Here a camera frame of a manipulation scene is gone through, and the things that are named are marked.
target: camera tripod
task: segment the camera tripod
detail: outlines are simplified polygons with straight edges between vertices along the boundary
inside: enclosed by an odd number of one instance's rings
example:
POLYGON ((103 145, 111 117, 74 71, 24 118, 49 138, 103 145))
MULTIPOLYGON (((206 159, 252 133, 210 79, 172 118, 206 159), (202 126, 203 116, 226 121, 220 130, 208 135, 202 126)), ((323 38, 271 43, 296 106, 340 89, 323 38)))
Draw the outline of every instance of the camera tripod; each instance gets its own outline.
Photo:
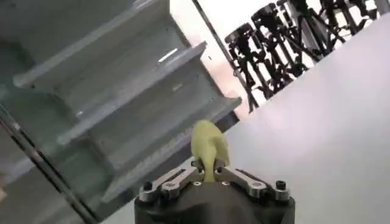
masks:
POLYGON ((291 4, 296 8, 297 12, 300 14, 298 16, 298 34, 299 34, 299 41, 302 41, 302 23, 306 22, 308 25, 308 28, 311 32, 311 34, 314 37, 314 40, 318 46, 318 50, 321 53, 321 55, 324 57, 328 55, 332 50, 334 44, 331 44, 332 41, 330 41, 330 38, 326 40, 322 34, 321 31, 317 27, 317 23, 321 24, 327 29, 328 37, 330 37, 331 34, 335 36, 336 40, 341 41, 342 43, 345 43, 345 39, 343 37, 340 37, 338 35, 338 32, 329 24, 326 24, 324 20, 312 9, 309 8, 306 0, 291 0, 291 4))
MULTIPOLYGON (((356 24, 352 18, 352 15, 350 14, 347 5, 345 4, 344 0, 336 0, 336 2, 333 2, 333 0, 320 0, 321 3, 321 10, 319 12, 319 15, 321 16, 324 12, 326 17, 328 18, 329 26, 334 29, 335 31, 340 31, 341 29, 350 30, 350 33, 354 35, 357 31, 356 24), (347 25, 344 27, 340 27, 337 19, 335 10, 340 9, 342 11, 342 14, 344 15, 347 25)), ((328 32, 327 34, 327 46, 329 48, 334 48, 337 39, 331 40, 331 33, 328 32)))
POLYGON ((285 72, 285 67, 275 51, 275 46, 272 45, 272 50, 274 51, 274 55, 272 56, 272 62, 270 59, 266 58, 266 51, 263 49, 261 45, 258 46, 259 52, 254 52, 254 56, 257 59, 257 63, 262 63, 267 69, 268 74, 271 76, 269 80, 269 84, 272 86, 273 94, 276 94, 280 90, 282 90, 286 85, 291 83, 293 79, 285 72))
MULTIPOLYGON (((229 44, 230 55, 232 56, 233 60, 237 62, 236 68, 239 69, 240 72, 244 73, 246 79, 245 88, 247 93, 248 91, 252 90, 253 86, 255 86, 255 80, 249 72, 248 64, 250 64, 261 84, 258 89, 263 92, 265 99, 269 99, 274 95, 274 93, 268 87, 267 81, 261 74, 257 63, 255 62, 255 60, 258 60, 259 54, 252 51, 249 47, 249 39, 253 38, 253 32, 254 30, 250 26, 250 24, 245 23, 239 28, 237 28, 230 35, 228 35, 225 38, 225 42, 229 44)), ((256 100, 253 98, 253 96, 251 94, 248 94, 248 96, 250 107, 258 107, 256 100)))
POLYGON ((307 67, 302 63, 302 61, 297 61, 297 59, 295 59, 295 61, 293 60, 292 56, 287 51, 282 37, 284 39, 290 39, 293 42, 291 48, 295 53, 300 54, 303 51, 311 58, 313 58, 313 60, 319 61, 319 58, 316 55, 314 55, 311 51, 303 47, 302 44, 298 43, 296 40, 294 40, 293 37, 291 37, 291 34, 288 32, 288 28, 283 26, 282 21, 277 16, 275 4, 269 4, 265 8, 262 8, 253 14, 252 21, 257 28, 255 31, 257 38, 261 42, 265 43, 267 50, 272 55, 272 59, 274 59, 276 63, 280 64, 285 72, 291 73, 295 77, 299 77, 304 71, 307 70, 307 67), (264 26, 268 29, 268 31, 270 31, 271 35, 268 39, 262 34, 261 26, 264 26), (290 68, 287 68, 287 66, 283 65, 280 57, 278 56, 278 53, 275 50, 276 45, 280 46, 280 49, 285 55, 290 68))

